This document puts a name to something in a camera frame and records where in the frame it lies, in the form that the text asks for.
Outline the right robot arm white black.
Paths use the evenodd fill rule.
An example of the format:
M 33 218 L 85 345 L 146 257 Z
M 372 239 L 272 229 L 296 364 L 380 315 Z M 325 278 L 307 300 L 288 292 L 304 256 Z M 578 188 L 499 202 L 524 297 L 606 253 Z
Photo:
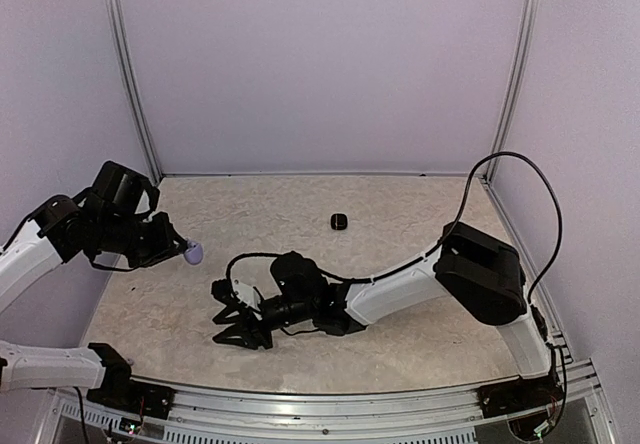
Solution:
M 496 328 L 518 371 L 511 397 L 535 406 L 551 388 L 555 364 L 546 323 L 525 296 L 526 276 L 518 251 L 463 222 L 451 222 L 433 248 L 369 278 L 339 278 L 291 251 L 271 257 L 279 292 L 264 298 L 253 286 L 226 275 L 211 285 L 224 308 L 217 344 L 270 349 L 273 333 L 309 321 L 327 335 L 360 332 L 417 304 L 451 296 L 478 322 Z

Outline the purple charging case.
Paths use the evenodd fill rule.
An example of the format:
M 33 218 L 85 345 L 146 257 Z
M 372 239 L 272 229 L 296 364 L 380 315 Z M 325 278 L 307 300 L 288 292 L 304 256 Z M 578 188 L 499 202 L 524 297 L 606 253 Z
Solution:
M 188 239 L 183 253 L 185 261 L 190 265 L 199 265 L 204 257 L 203 247 L 199 242 Z

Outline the black charging case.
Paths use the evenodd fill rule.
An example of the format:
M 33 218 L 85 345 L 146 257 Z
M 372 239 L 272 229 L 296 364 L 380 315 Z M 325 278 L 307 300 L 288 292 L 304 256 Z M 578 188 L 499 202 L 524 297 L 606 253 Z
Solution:
M 348 227 L 348 217 L 343 213 L 334 213 L 330 217 L 330 226 L 332 230 L 346 230 Z

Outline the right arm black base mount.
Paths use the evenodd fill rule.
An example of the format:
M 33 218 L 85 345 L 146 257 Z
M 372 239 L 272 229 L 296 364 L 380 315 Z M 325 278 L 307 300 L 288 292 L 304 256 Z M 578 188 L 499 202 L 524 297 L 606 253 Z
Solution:
M 483 385 L 476 390 L 476 394 L 483 417 L 493 418 L 558 402 L 563 390 L 557 370 L 551 367 L 541 377 L 518 377 Z

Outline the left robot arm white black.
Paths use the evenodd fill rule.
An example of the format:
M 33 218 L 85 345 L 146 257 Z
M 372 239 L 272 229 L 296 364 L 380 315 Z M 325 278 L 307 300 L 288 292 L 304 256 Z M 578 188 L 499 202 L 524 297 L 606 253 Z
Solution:
M 174 229 L 157 209 L 159 189 L 144 175 L 105 162 L 93 184 L 74 197 L 55 195 L 28 214 L 1 249 L 1 307 L 7 309 L 40 278 L 78 255 L 105 270 L 97 257 L 126 259 L 126 271 L 176 256 L 191 265 L 202 246 Z M 115 406 L 140 398 L 130 364 L 108 344 L 77 348 L 29 347 L 2 342 L 1 390 L 72 387 L 101 390 Z

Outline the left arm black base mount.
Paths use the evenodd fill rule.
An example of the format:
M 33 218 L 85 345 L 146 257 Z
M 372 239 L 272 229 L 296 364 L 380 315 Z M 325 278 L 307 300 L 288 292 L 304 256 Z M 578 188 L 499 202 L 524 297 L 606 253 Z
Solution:
M 168 418 L 174 389 L 133 379 L 131 365 L 109 344 L 90 343 L 88 348 L 105 369 L 100 385 L 86 393 L 90 402 L 141 417 Z

